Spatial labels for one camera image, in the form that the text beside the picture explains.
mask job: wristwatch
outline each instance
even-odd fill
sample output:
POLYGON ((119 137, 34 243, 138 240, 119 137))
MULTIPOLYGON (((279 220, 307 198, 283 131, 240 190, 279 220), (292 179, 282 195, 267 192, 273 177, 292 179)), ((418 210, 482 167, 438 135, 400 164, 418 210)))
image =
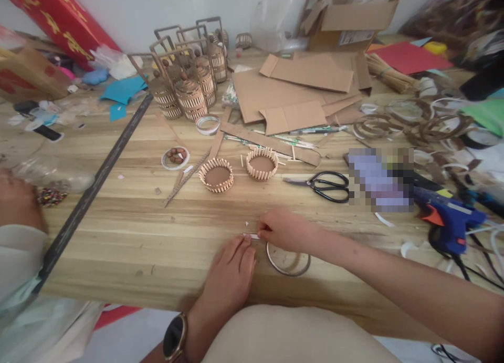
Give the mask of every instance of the wristwatch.
POLYGON ((176 316, 164 335, 164 359, 169 363, 186 363, 184 355, 185 340, 187 337, 187 313, 176 316))

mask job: bundle of sticks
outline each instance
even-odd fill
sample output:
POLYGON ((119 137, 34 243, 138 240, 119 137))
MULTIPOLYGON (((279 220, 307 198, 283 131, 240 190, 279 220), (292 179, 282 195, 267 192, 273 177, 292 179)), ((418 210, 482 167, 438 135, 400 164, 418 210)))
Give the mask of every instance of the bundle of sticks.
POLYGON ((418 81, 391 68, 376 53, 366 55, 369 73, 375 75, 381 82, 397 91, 399 94, 416 89, 418 81))

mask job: scissors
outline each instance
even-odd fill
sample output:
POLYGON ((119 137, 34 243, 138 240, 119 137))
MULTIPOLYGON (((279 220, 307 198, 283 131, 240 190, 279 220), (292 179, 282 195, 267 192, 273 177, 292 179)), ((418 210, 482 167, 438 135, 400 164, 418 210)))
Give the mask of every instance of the scissors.
POLYGON ((348 199, 350 198, 350 193, 348 190, 348 184, 349 184, 348 178, 345 177, 343 174, 340 174, 335 171, 319 172, 313 178, 311 178, 310 180, 307 180, 307 181, 306 180, 294 180, 291 178, 284 178, 283 181, 290 183, 290 184, 293 184, 293 185, 302 186, 302 187, 311 187, 317 194, 319 194, 320 196, 322 196, 322 197, 326 198, 327 200, 332 201, 334 203, 348 203, 348 199), (324 179, 319 179, 319 177, 321 177, 322 175, 334 175, 334 176, 342 179, 344 183, 343 184, 333 183, 333 182, 329 182, 324 179), (327 184, 328 186, 318 187, 318 186, 316 186, 317 183, 327 184), (333 199, 332 197, 325 194, 325 191, 346 191, 347 197, 345 199, 333 199))

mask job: person's right hand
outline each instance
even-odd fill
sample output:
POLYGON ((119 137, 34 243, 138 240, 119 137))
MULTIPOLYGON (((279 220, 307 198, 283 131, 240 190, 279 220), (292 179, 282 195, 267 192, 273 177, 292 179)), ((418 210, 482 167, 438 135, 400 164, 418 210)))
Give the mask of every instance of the person's right hand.
POLYGON ((294 253, 308 253, 316 245, 322 227, 286 208, 272 209, 259 218, 257 235, 276 247, 294 253))

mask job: watch face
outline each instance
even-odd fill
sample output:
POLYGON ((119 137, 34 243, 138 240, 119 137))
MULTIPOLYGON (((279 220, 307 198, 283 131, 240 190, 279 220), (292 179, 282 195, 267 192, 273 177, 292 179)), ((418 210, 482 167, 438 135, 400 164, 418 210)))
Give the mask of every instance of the watch face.
POLYGON ((170 323, 163 340, 163 353, 166 357, 173 355, 179 346, 184 330, 184 322, 180 316, 175 317, 170 323))

